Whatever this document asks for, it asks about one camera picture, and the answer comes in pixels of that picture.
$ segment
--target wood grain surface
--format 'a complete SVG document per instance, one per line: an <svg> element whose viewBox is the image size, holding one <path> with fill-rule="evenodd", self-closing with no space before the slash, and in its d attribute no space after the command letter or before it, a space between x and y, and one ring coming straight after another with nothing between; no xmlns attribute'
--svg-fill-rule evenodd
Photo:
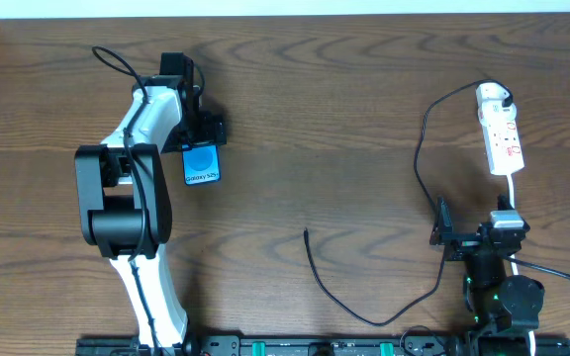
<svg viewBox="0 0 570 356"><path fill-rule="evenodd" d="M428 105L468 82L515 92L526 168L520 259L570 273L570 15L358 16L0 21L0 354L71 355L83 335L133 335L124 286L79 226L73 154L109 134L133 79L91 54L122 53L153 74L163 51L204 69L204 105L226 114L223 180L188 188L163 157L173 207L169 263L202 330L246 335L389 335L473 323L463 267L397 322L359 323L319 290L319 271L353 309L382 320L434 283L440 249L412 171ZM507 191L490 176L476 99L430 116L420 163L460 227ZM546 288L540 333L570 337L570 282Z"/></svg>

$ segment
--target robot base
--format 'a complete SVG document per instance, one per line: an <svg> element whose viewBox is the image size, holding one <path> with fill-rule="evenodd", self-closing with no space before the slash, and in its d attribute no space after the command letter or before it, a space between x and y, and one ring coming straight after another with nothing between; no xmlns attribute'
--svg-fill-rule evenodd
<svg viewBox="0 0 570 356"><path fill-rule="evenodd" d="M444 343L458 343L454 337L440 337ZM523 342L487 338L482 356L528 355ZM446 352L431 336L406 336L409 352L400 347L400 338L239 338L206 336L199 351L182 347L166 348L166 356L465 356L459 348ZM565 338L538 338L536 355L566 356L570 343ZM148 348L138 348L138 338L79 339L75 356L149 356Z"/></svg>

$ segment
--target white wall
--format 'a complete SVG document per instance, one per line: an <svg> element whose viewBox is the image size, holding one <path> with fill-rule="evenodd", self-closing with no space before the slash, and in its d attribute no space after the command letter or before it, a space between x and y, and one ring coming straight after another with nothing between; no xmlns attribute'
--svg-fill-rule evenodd
<svg viewBox="0 0 570 356"><path fill-rule="evenodd" d="M0 19L570 12L570 0L0 0Z"/></svg>

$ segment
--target electrical outlet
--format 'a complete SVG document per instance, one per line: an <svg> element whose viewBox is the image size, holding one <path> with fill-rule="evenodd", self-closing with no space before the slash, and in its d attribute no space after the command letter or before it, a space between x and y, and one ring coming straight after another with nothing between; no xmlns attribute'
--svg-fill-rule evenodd
<svg viewBox="0 0 570 356"><path fill-rule="evenodd" d="M479 122L483 127L490 172L494 175L508 175L524 168L516 105L503 107L503 100L509 95L496 83L481 84L476 89Z"/></svg>

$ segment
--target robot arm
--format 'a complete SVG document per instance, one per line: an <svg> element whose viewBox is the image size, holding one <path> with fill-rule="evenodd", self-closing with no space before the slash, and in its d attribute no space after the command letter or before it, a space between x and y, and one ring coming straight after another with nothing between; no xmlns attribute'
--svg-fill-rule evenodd
<svg viewBox="0 0 570 356"><path fill-rule="evenodd" d="M185 167L217 171L216 177L198 181L188 179L192 176L187 174L194 172L185 169L187 184L202 183L219 179L217 146L226 143L221 117L199 112L193 65L182 53L164 53L160 74L142 78L147 105L142 105L143 90L134 87L134 103L116 130L99 145L80 146L74 159L83 236L98 246L123 279L138 318L140 345L149 348L184 344L188 324L166 261L172 212L160 154L181 151ZM142 184L134 184L129 196L106 195L105 189L133 184L124 144L127 125L131 125L133 142L130 153ZM143 209L148 226L144 227L142 252L132 263L129 257L143 232Z"/></svg>

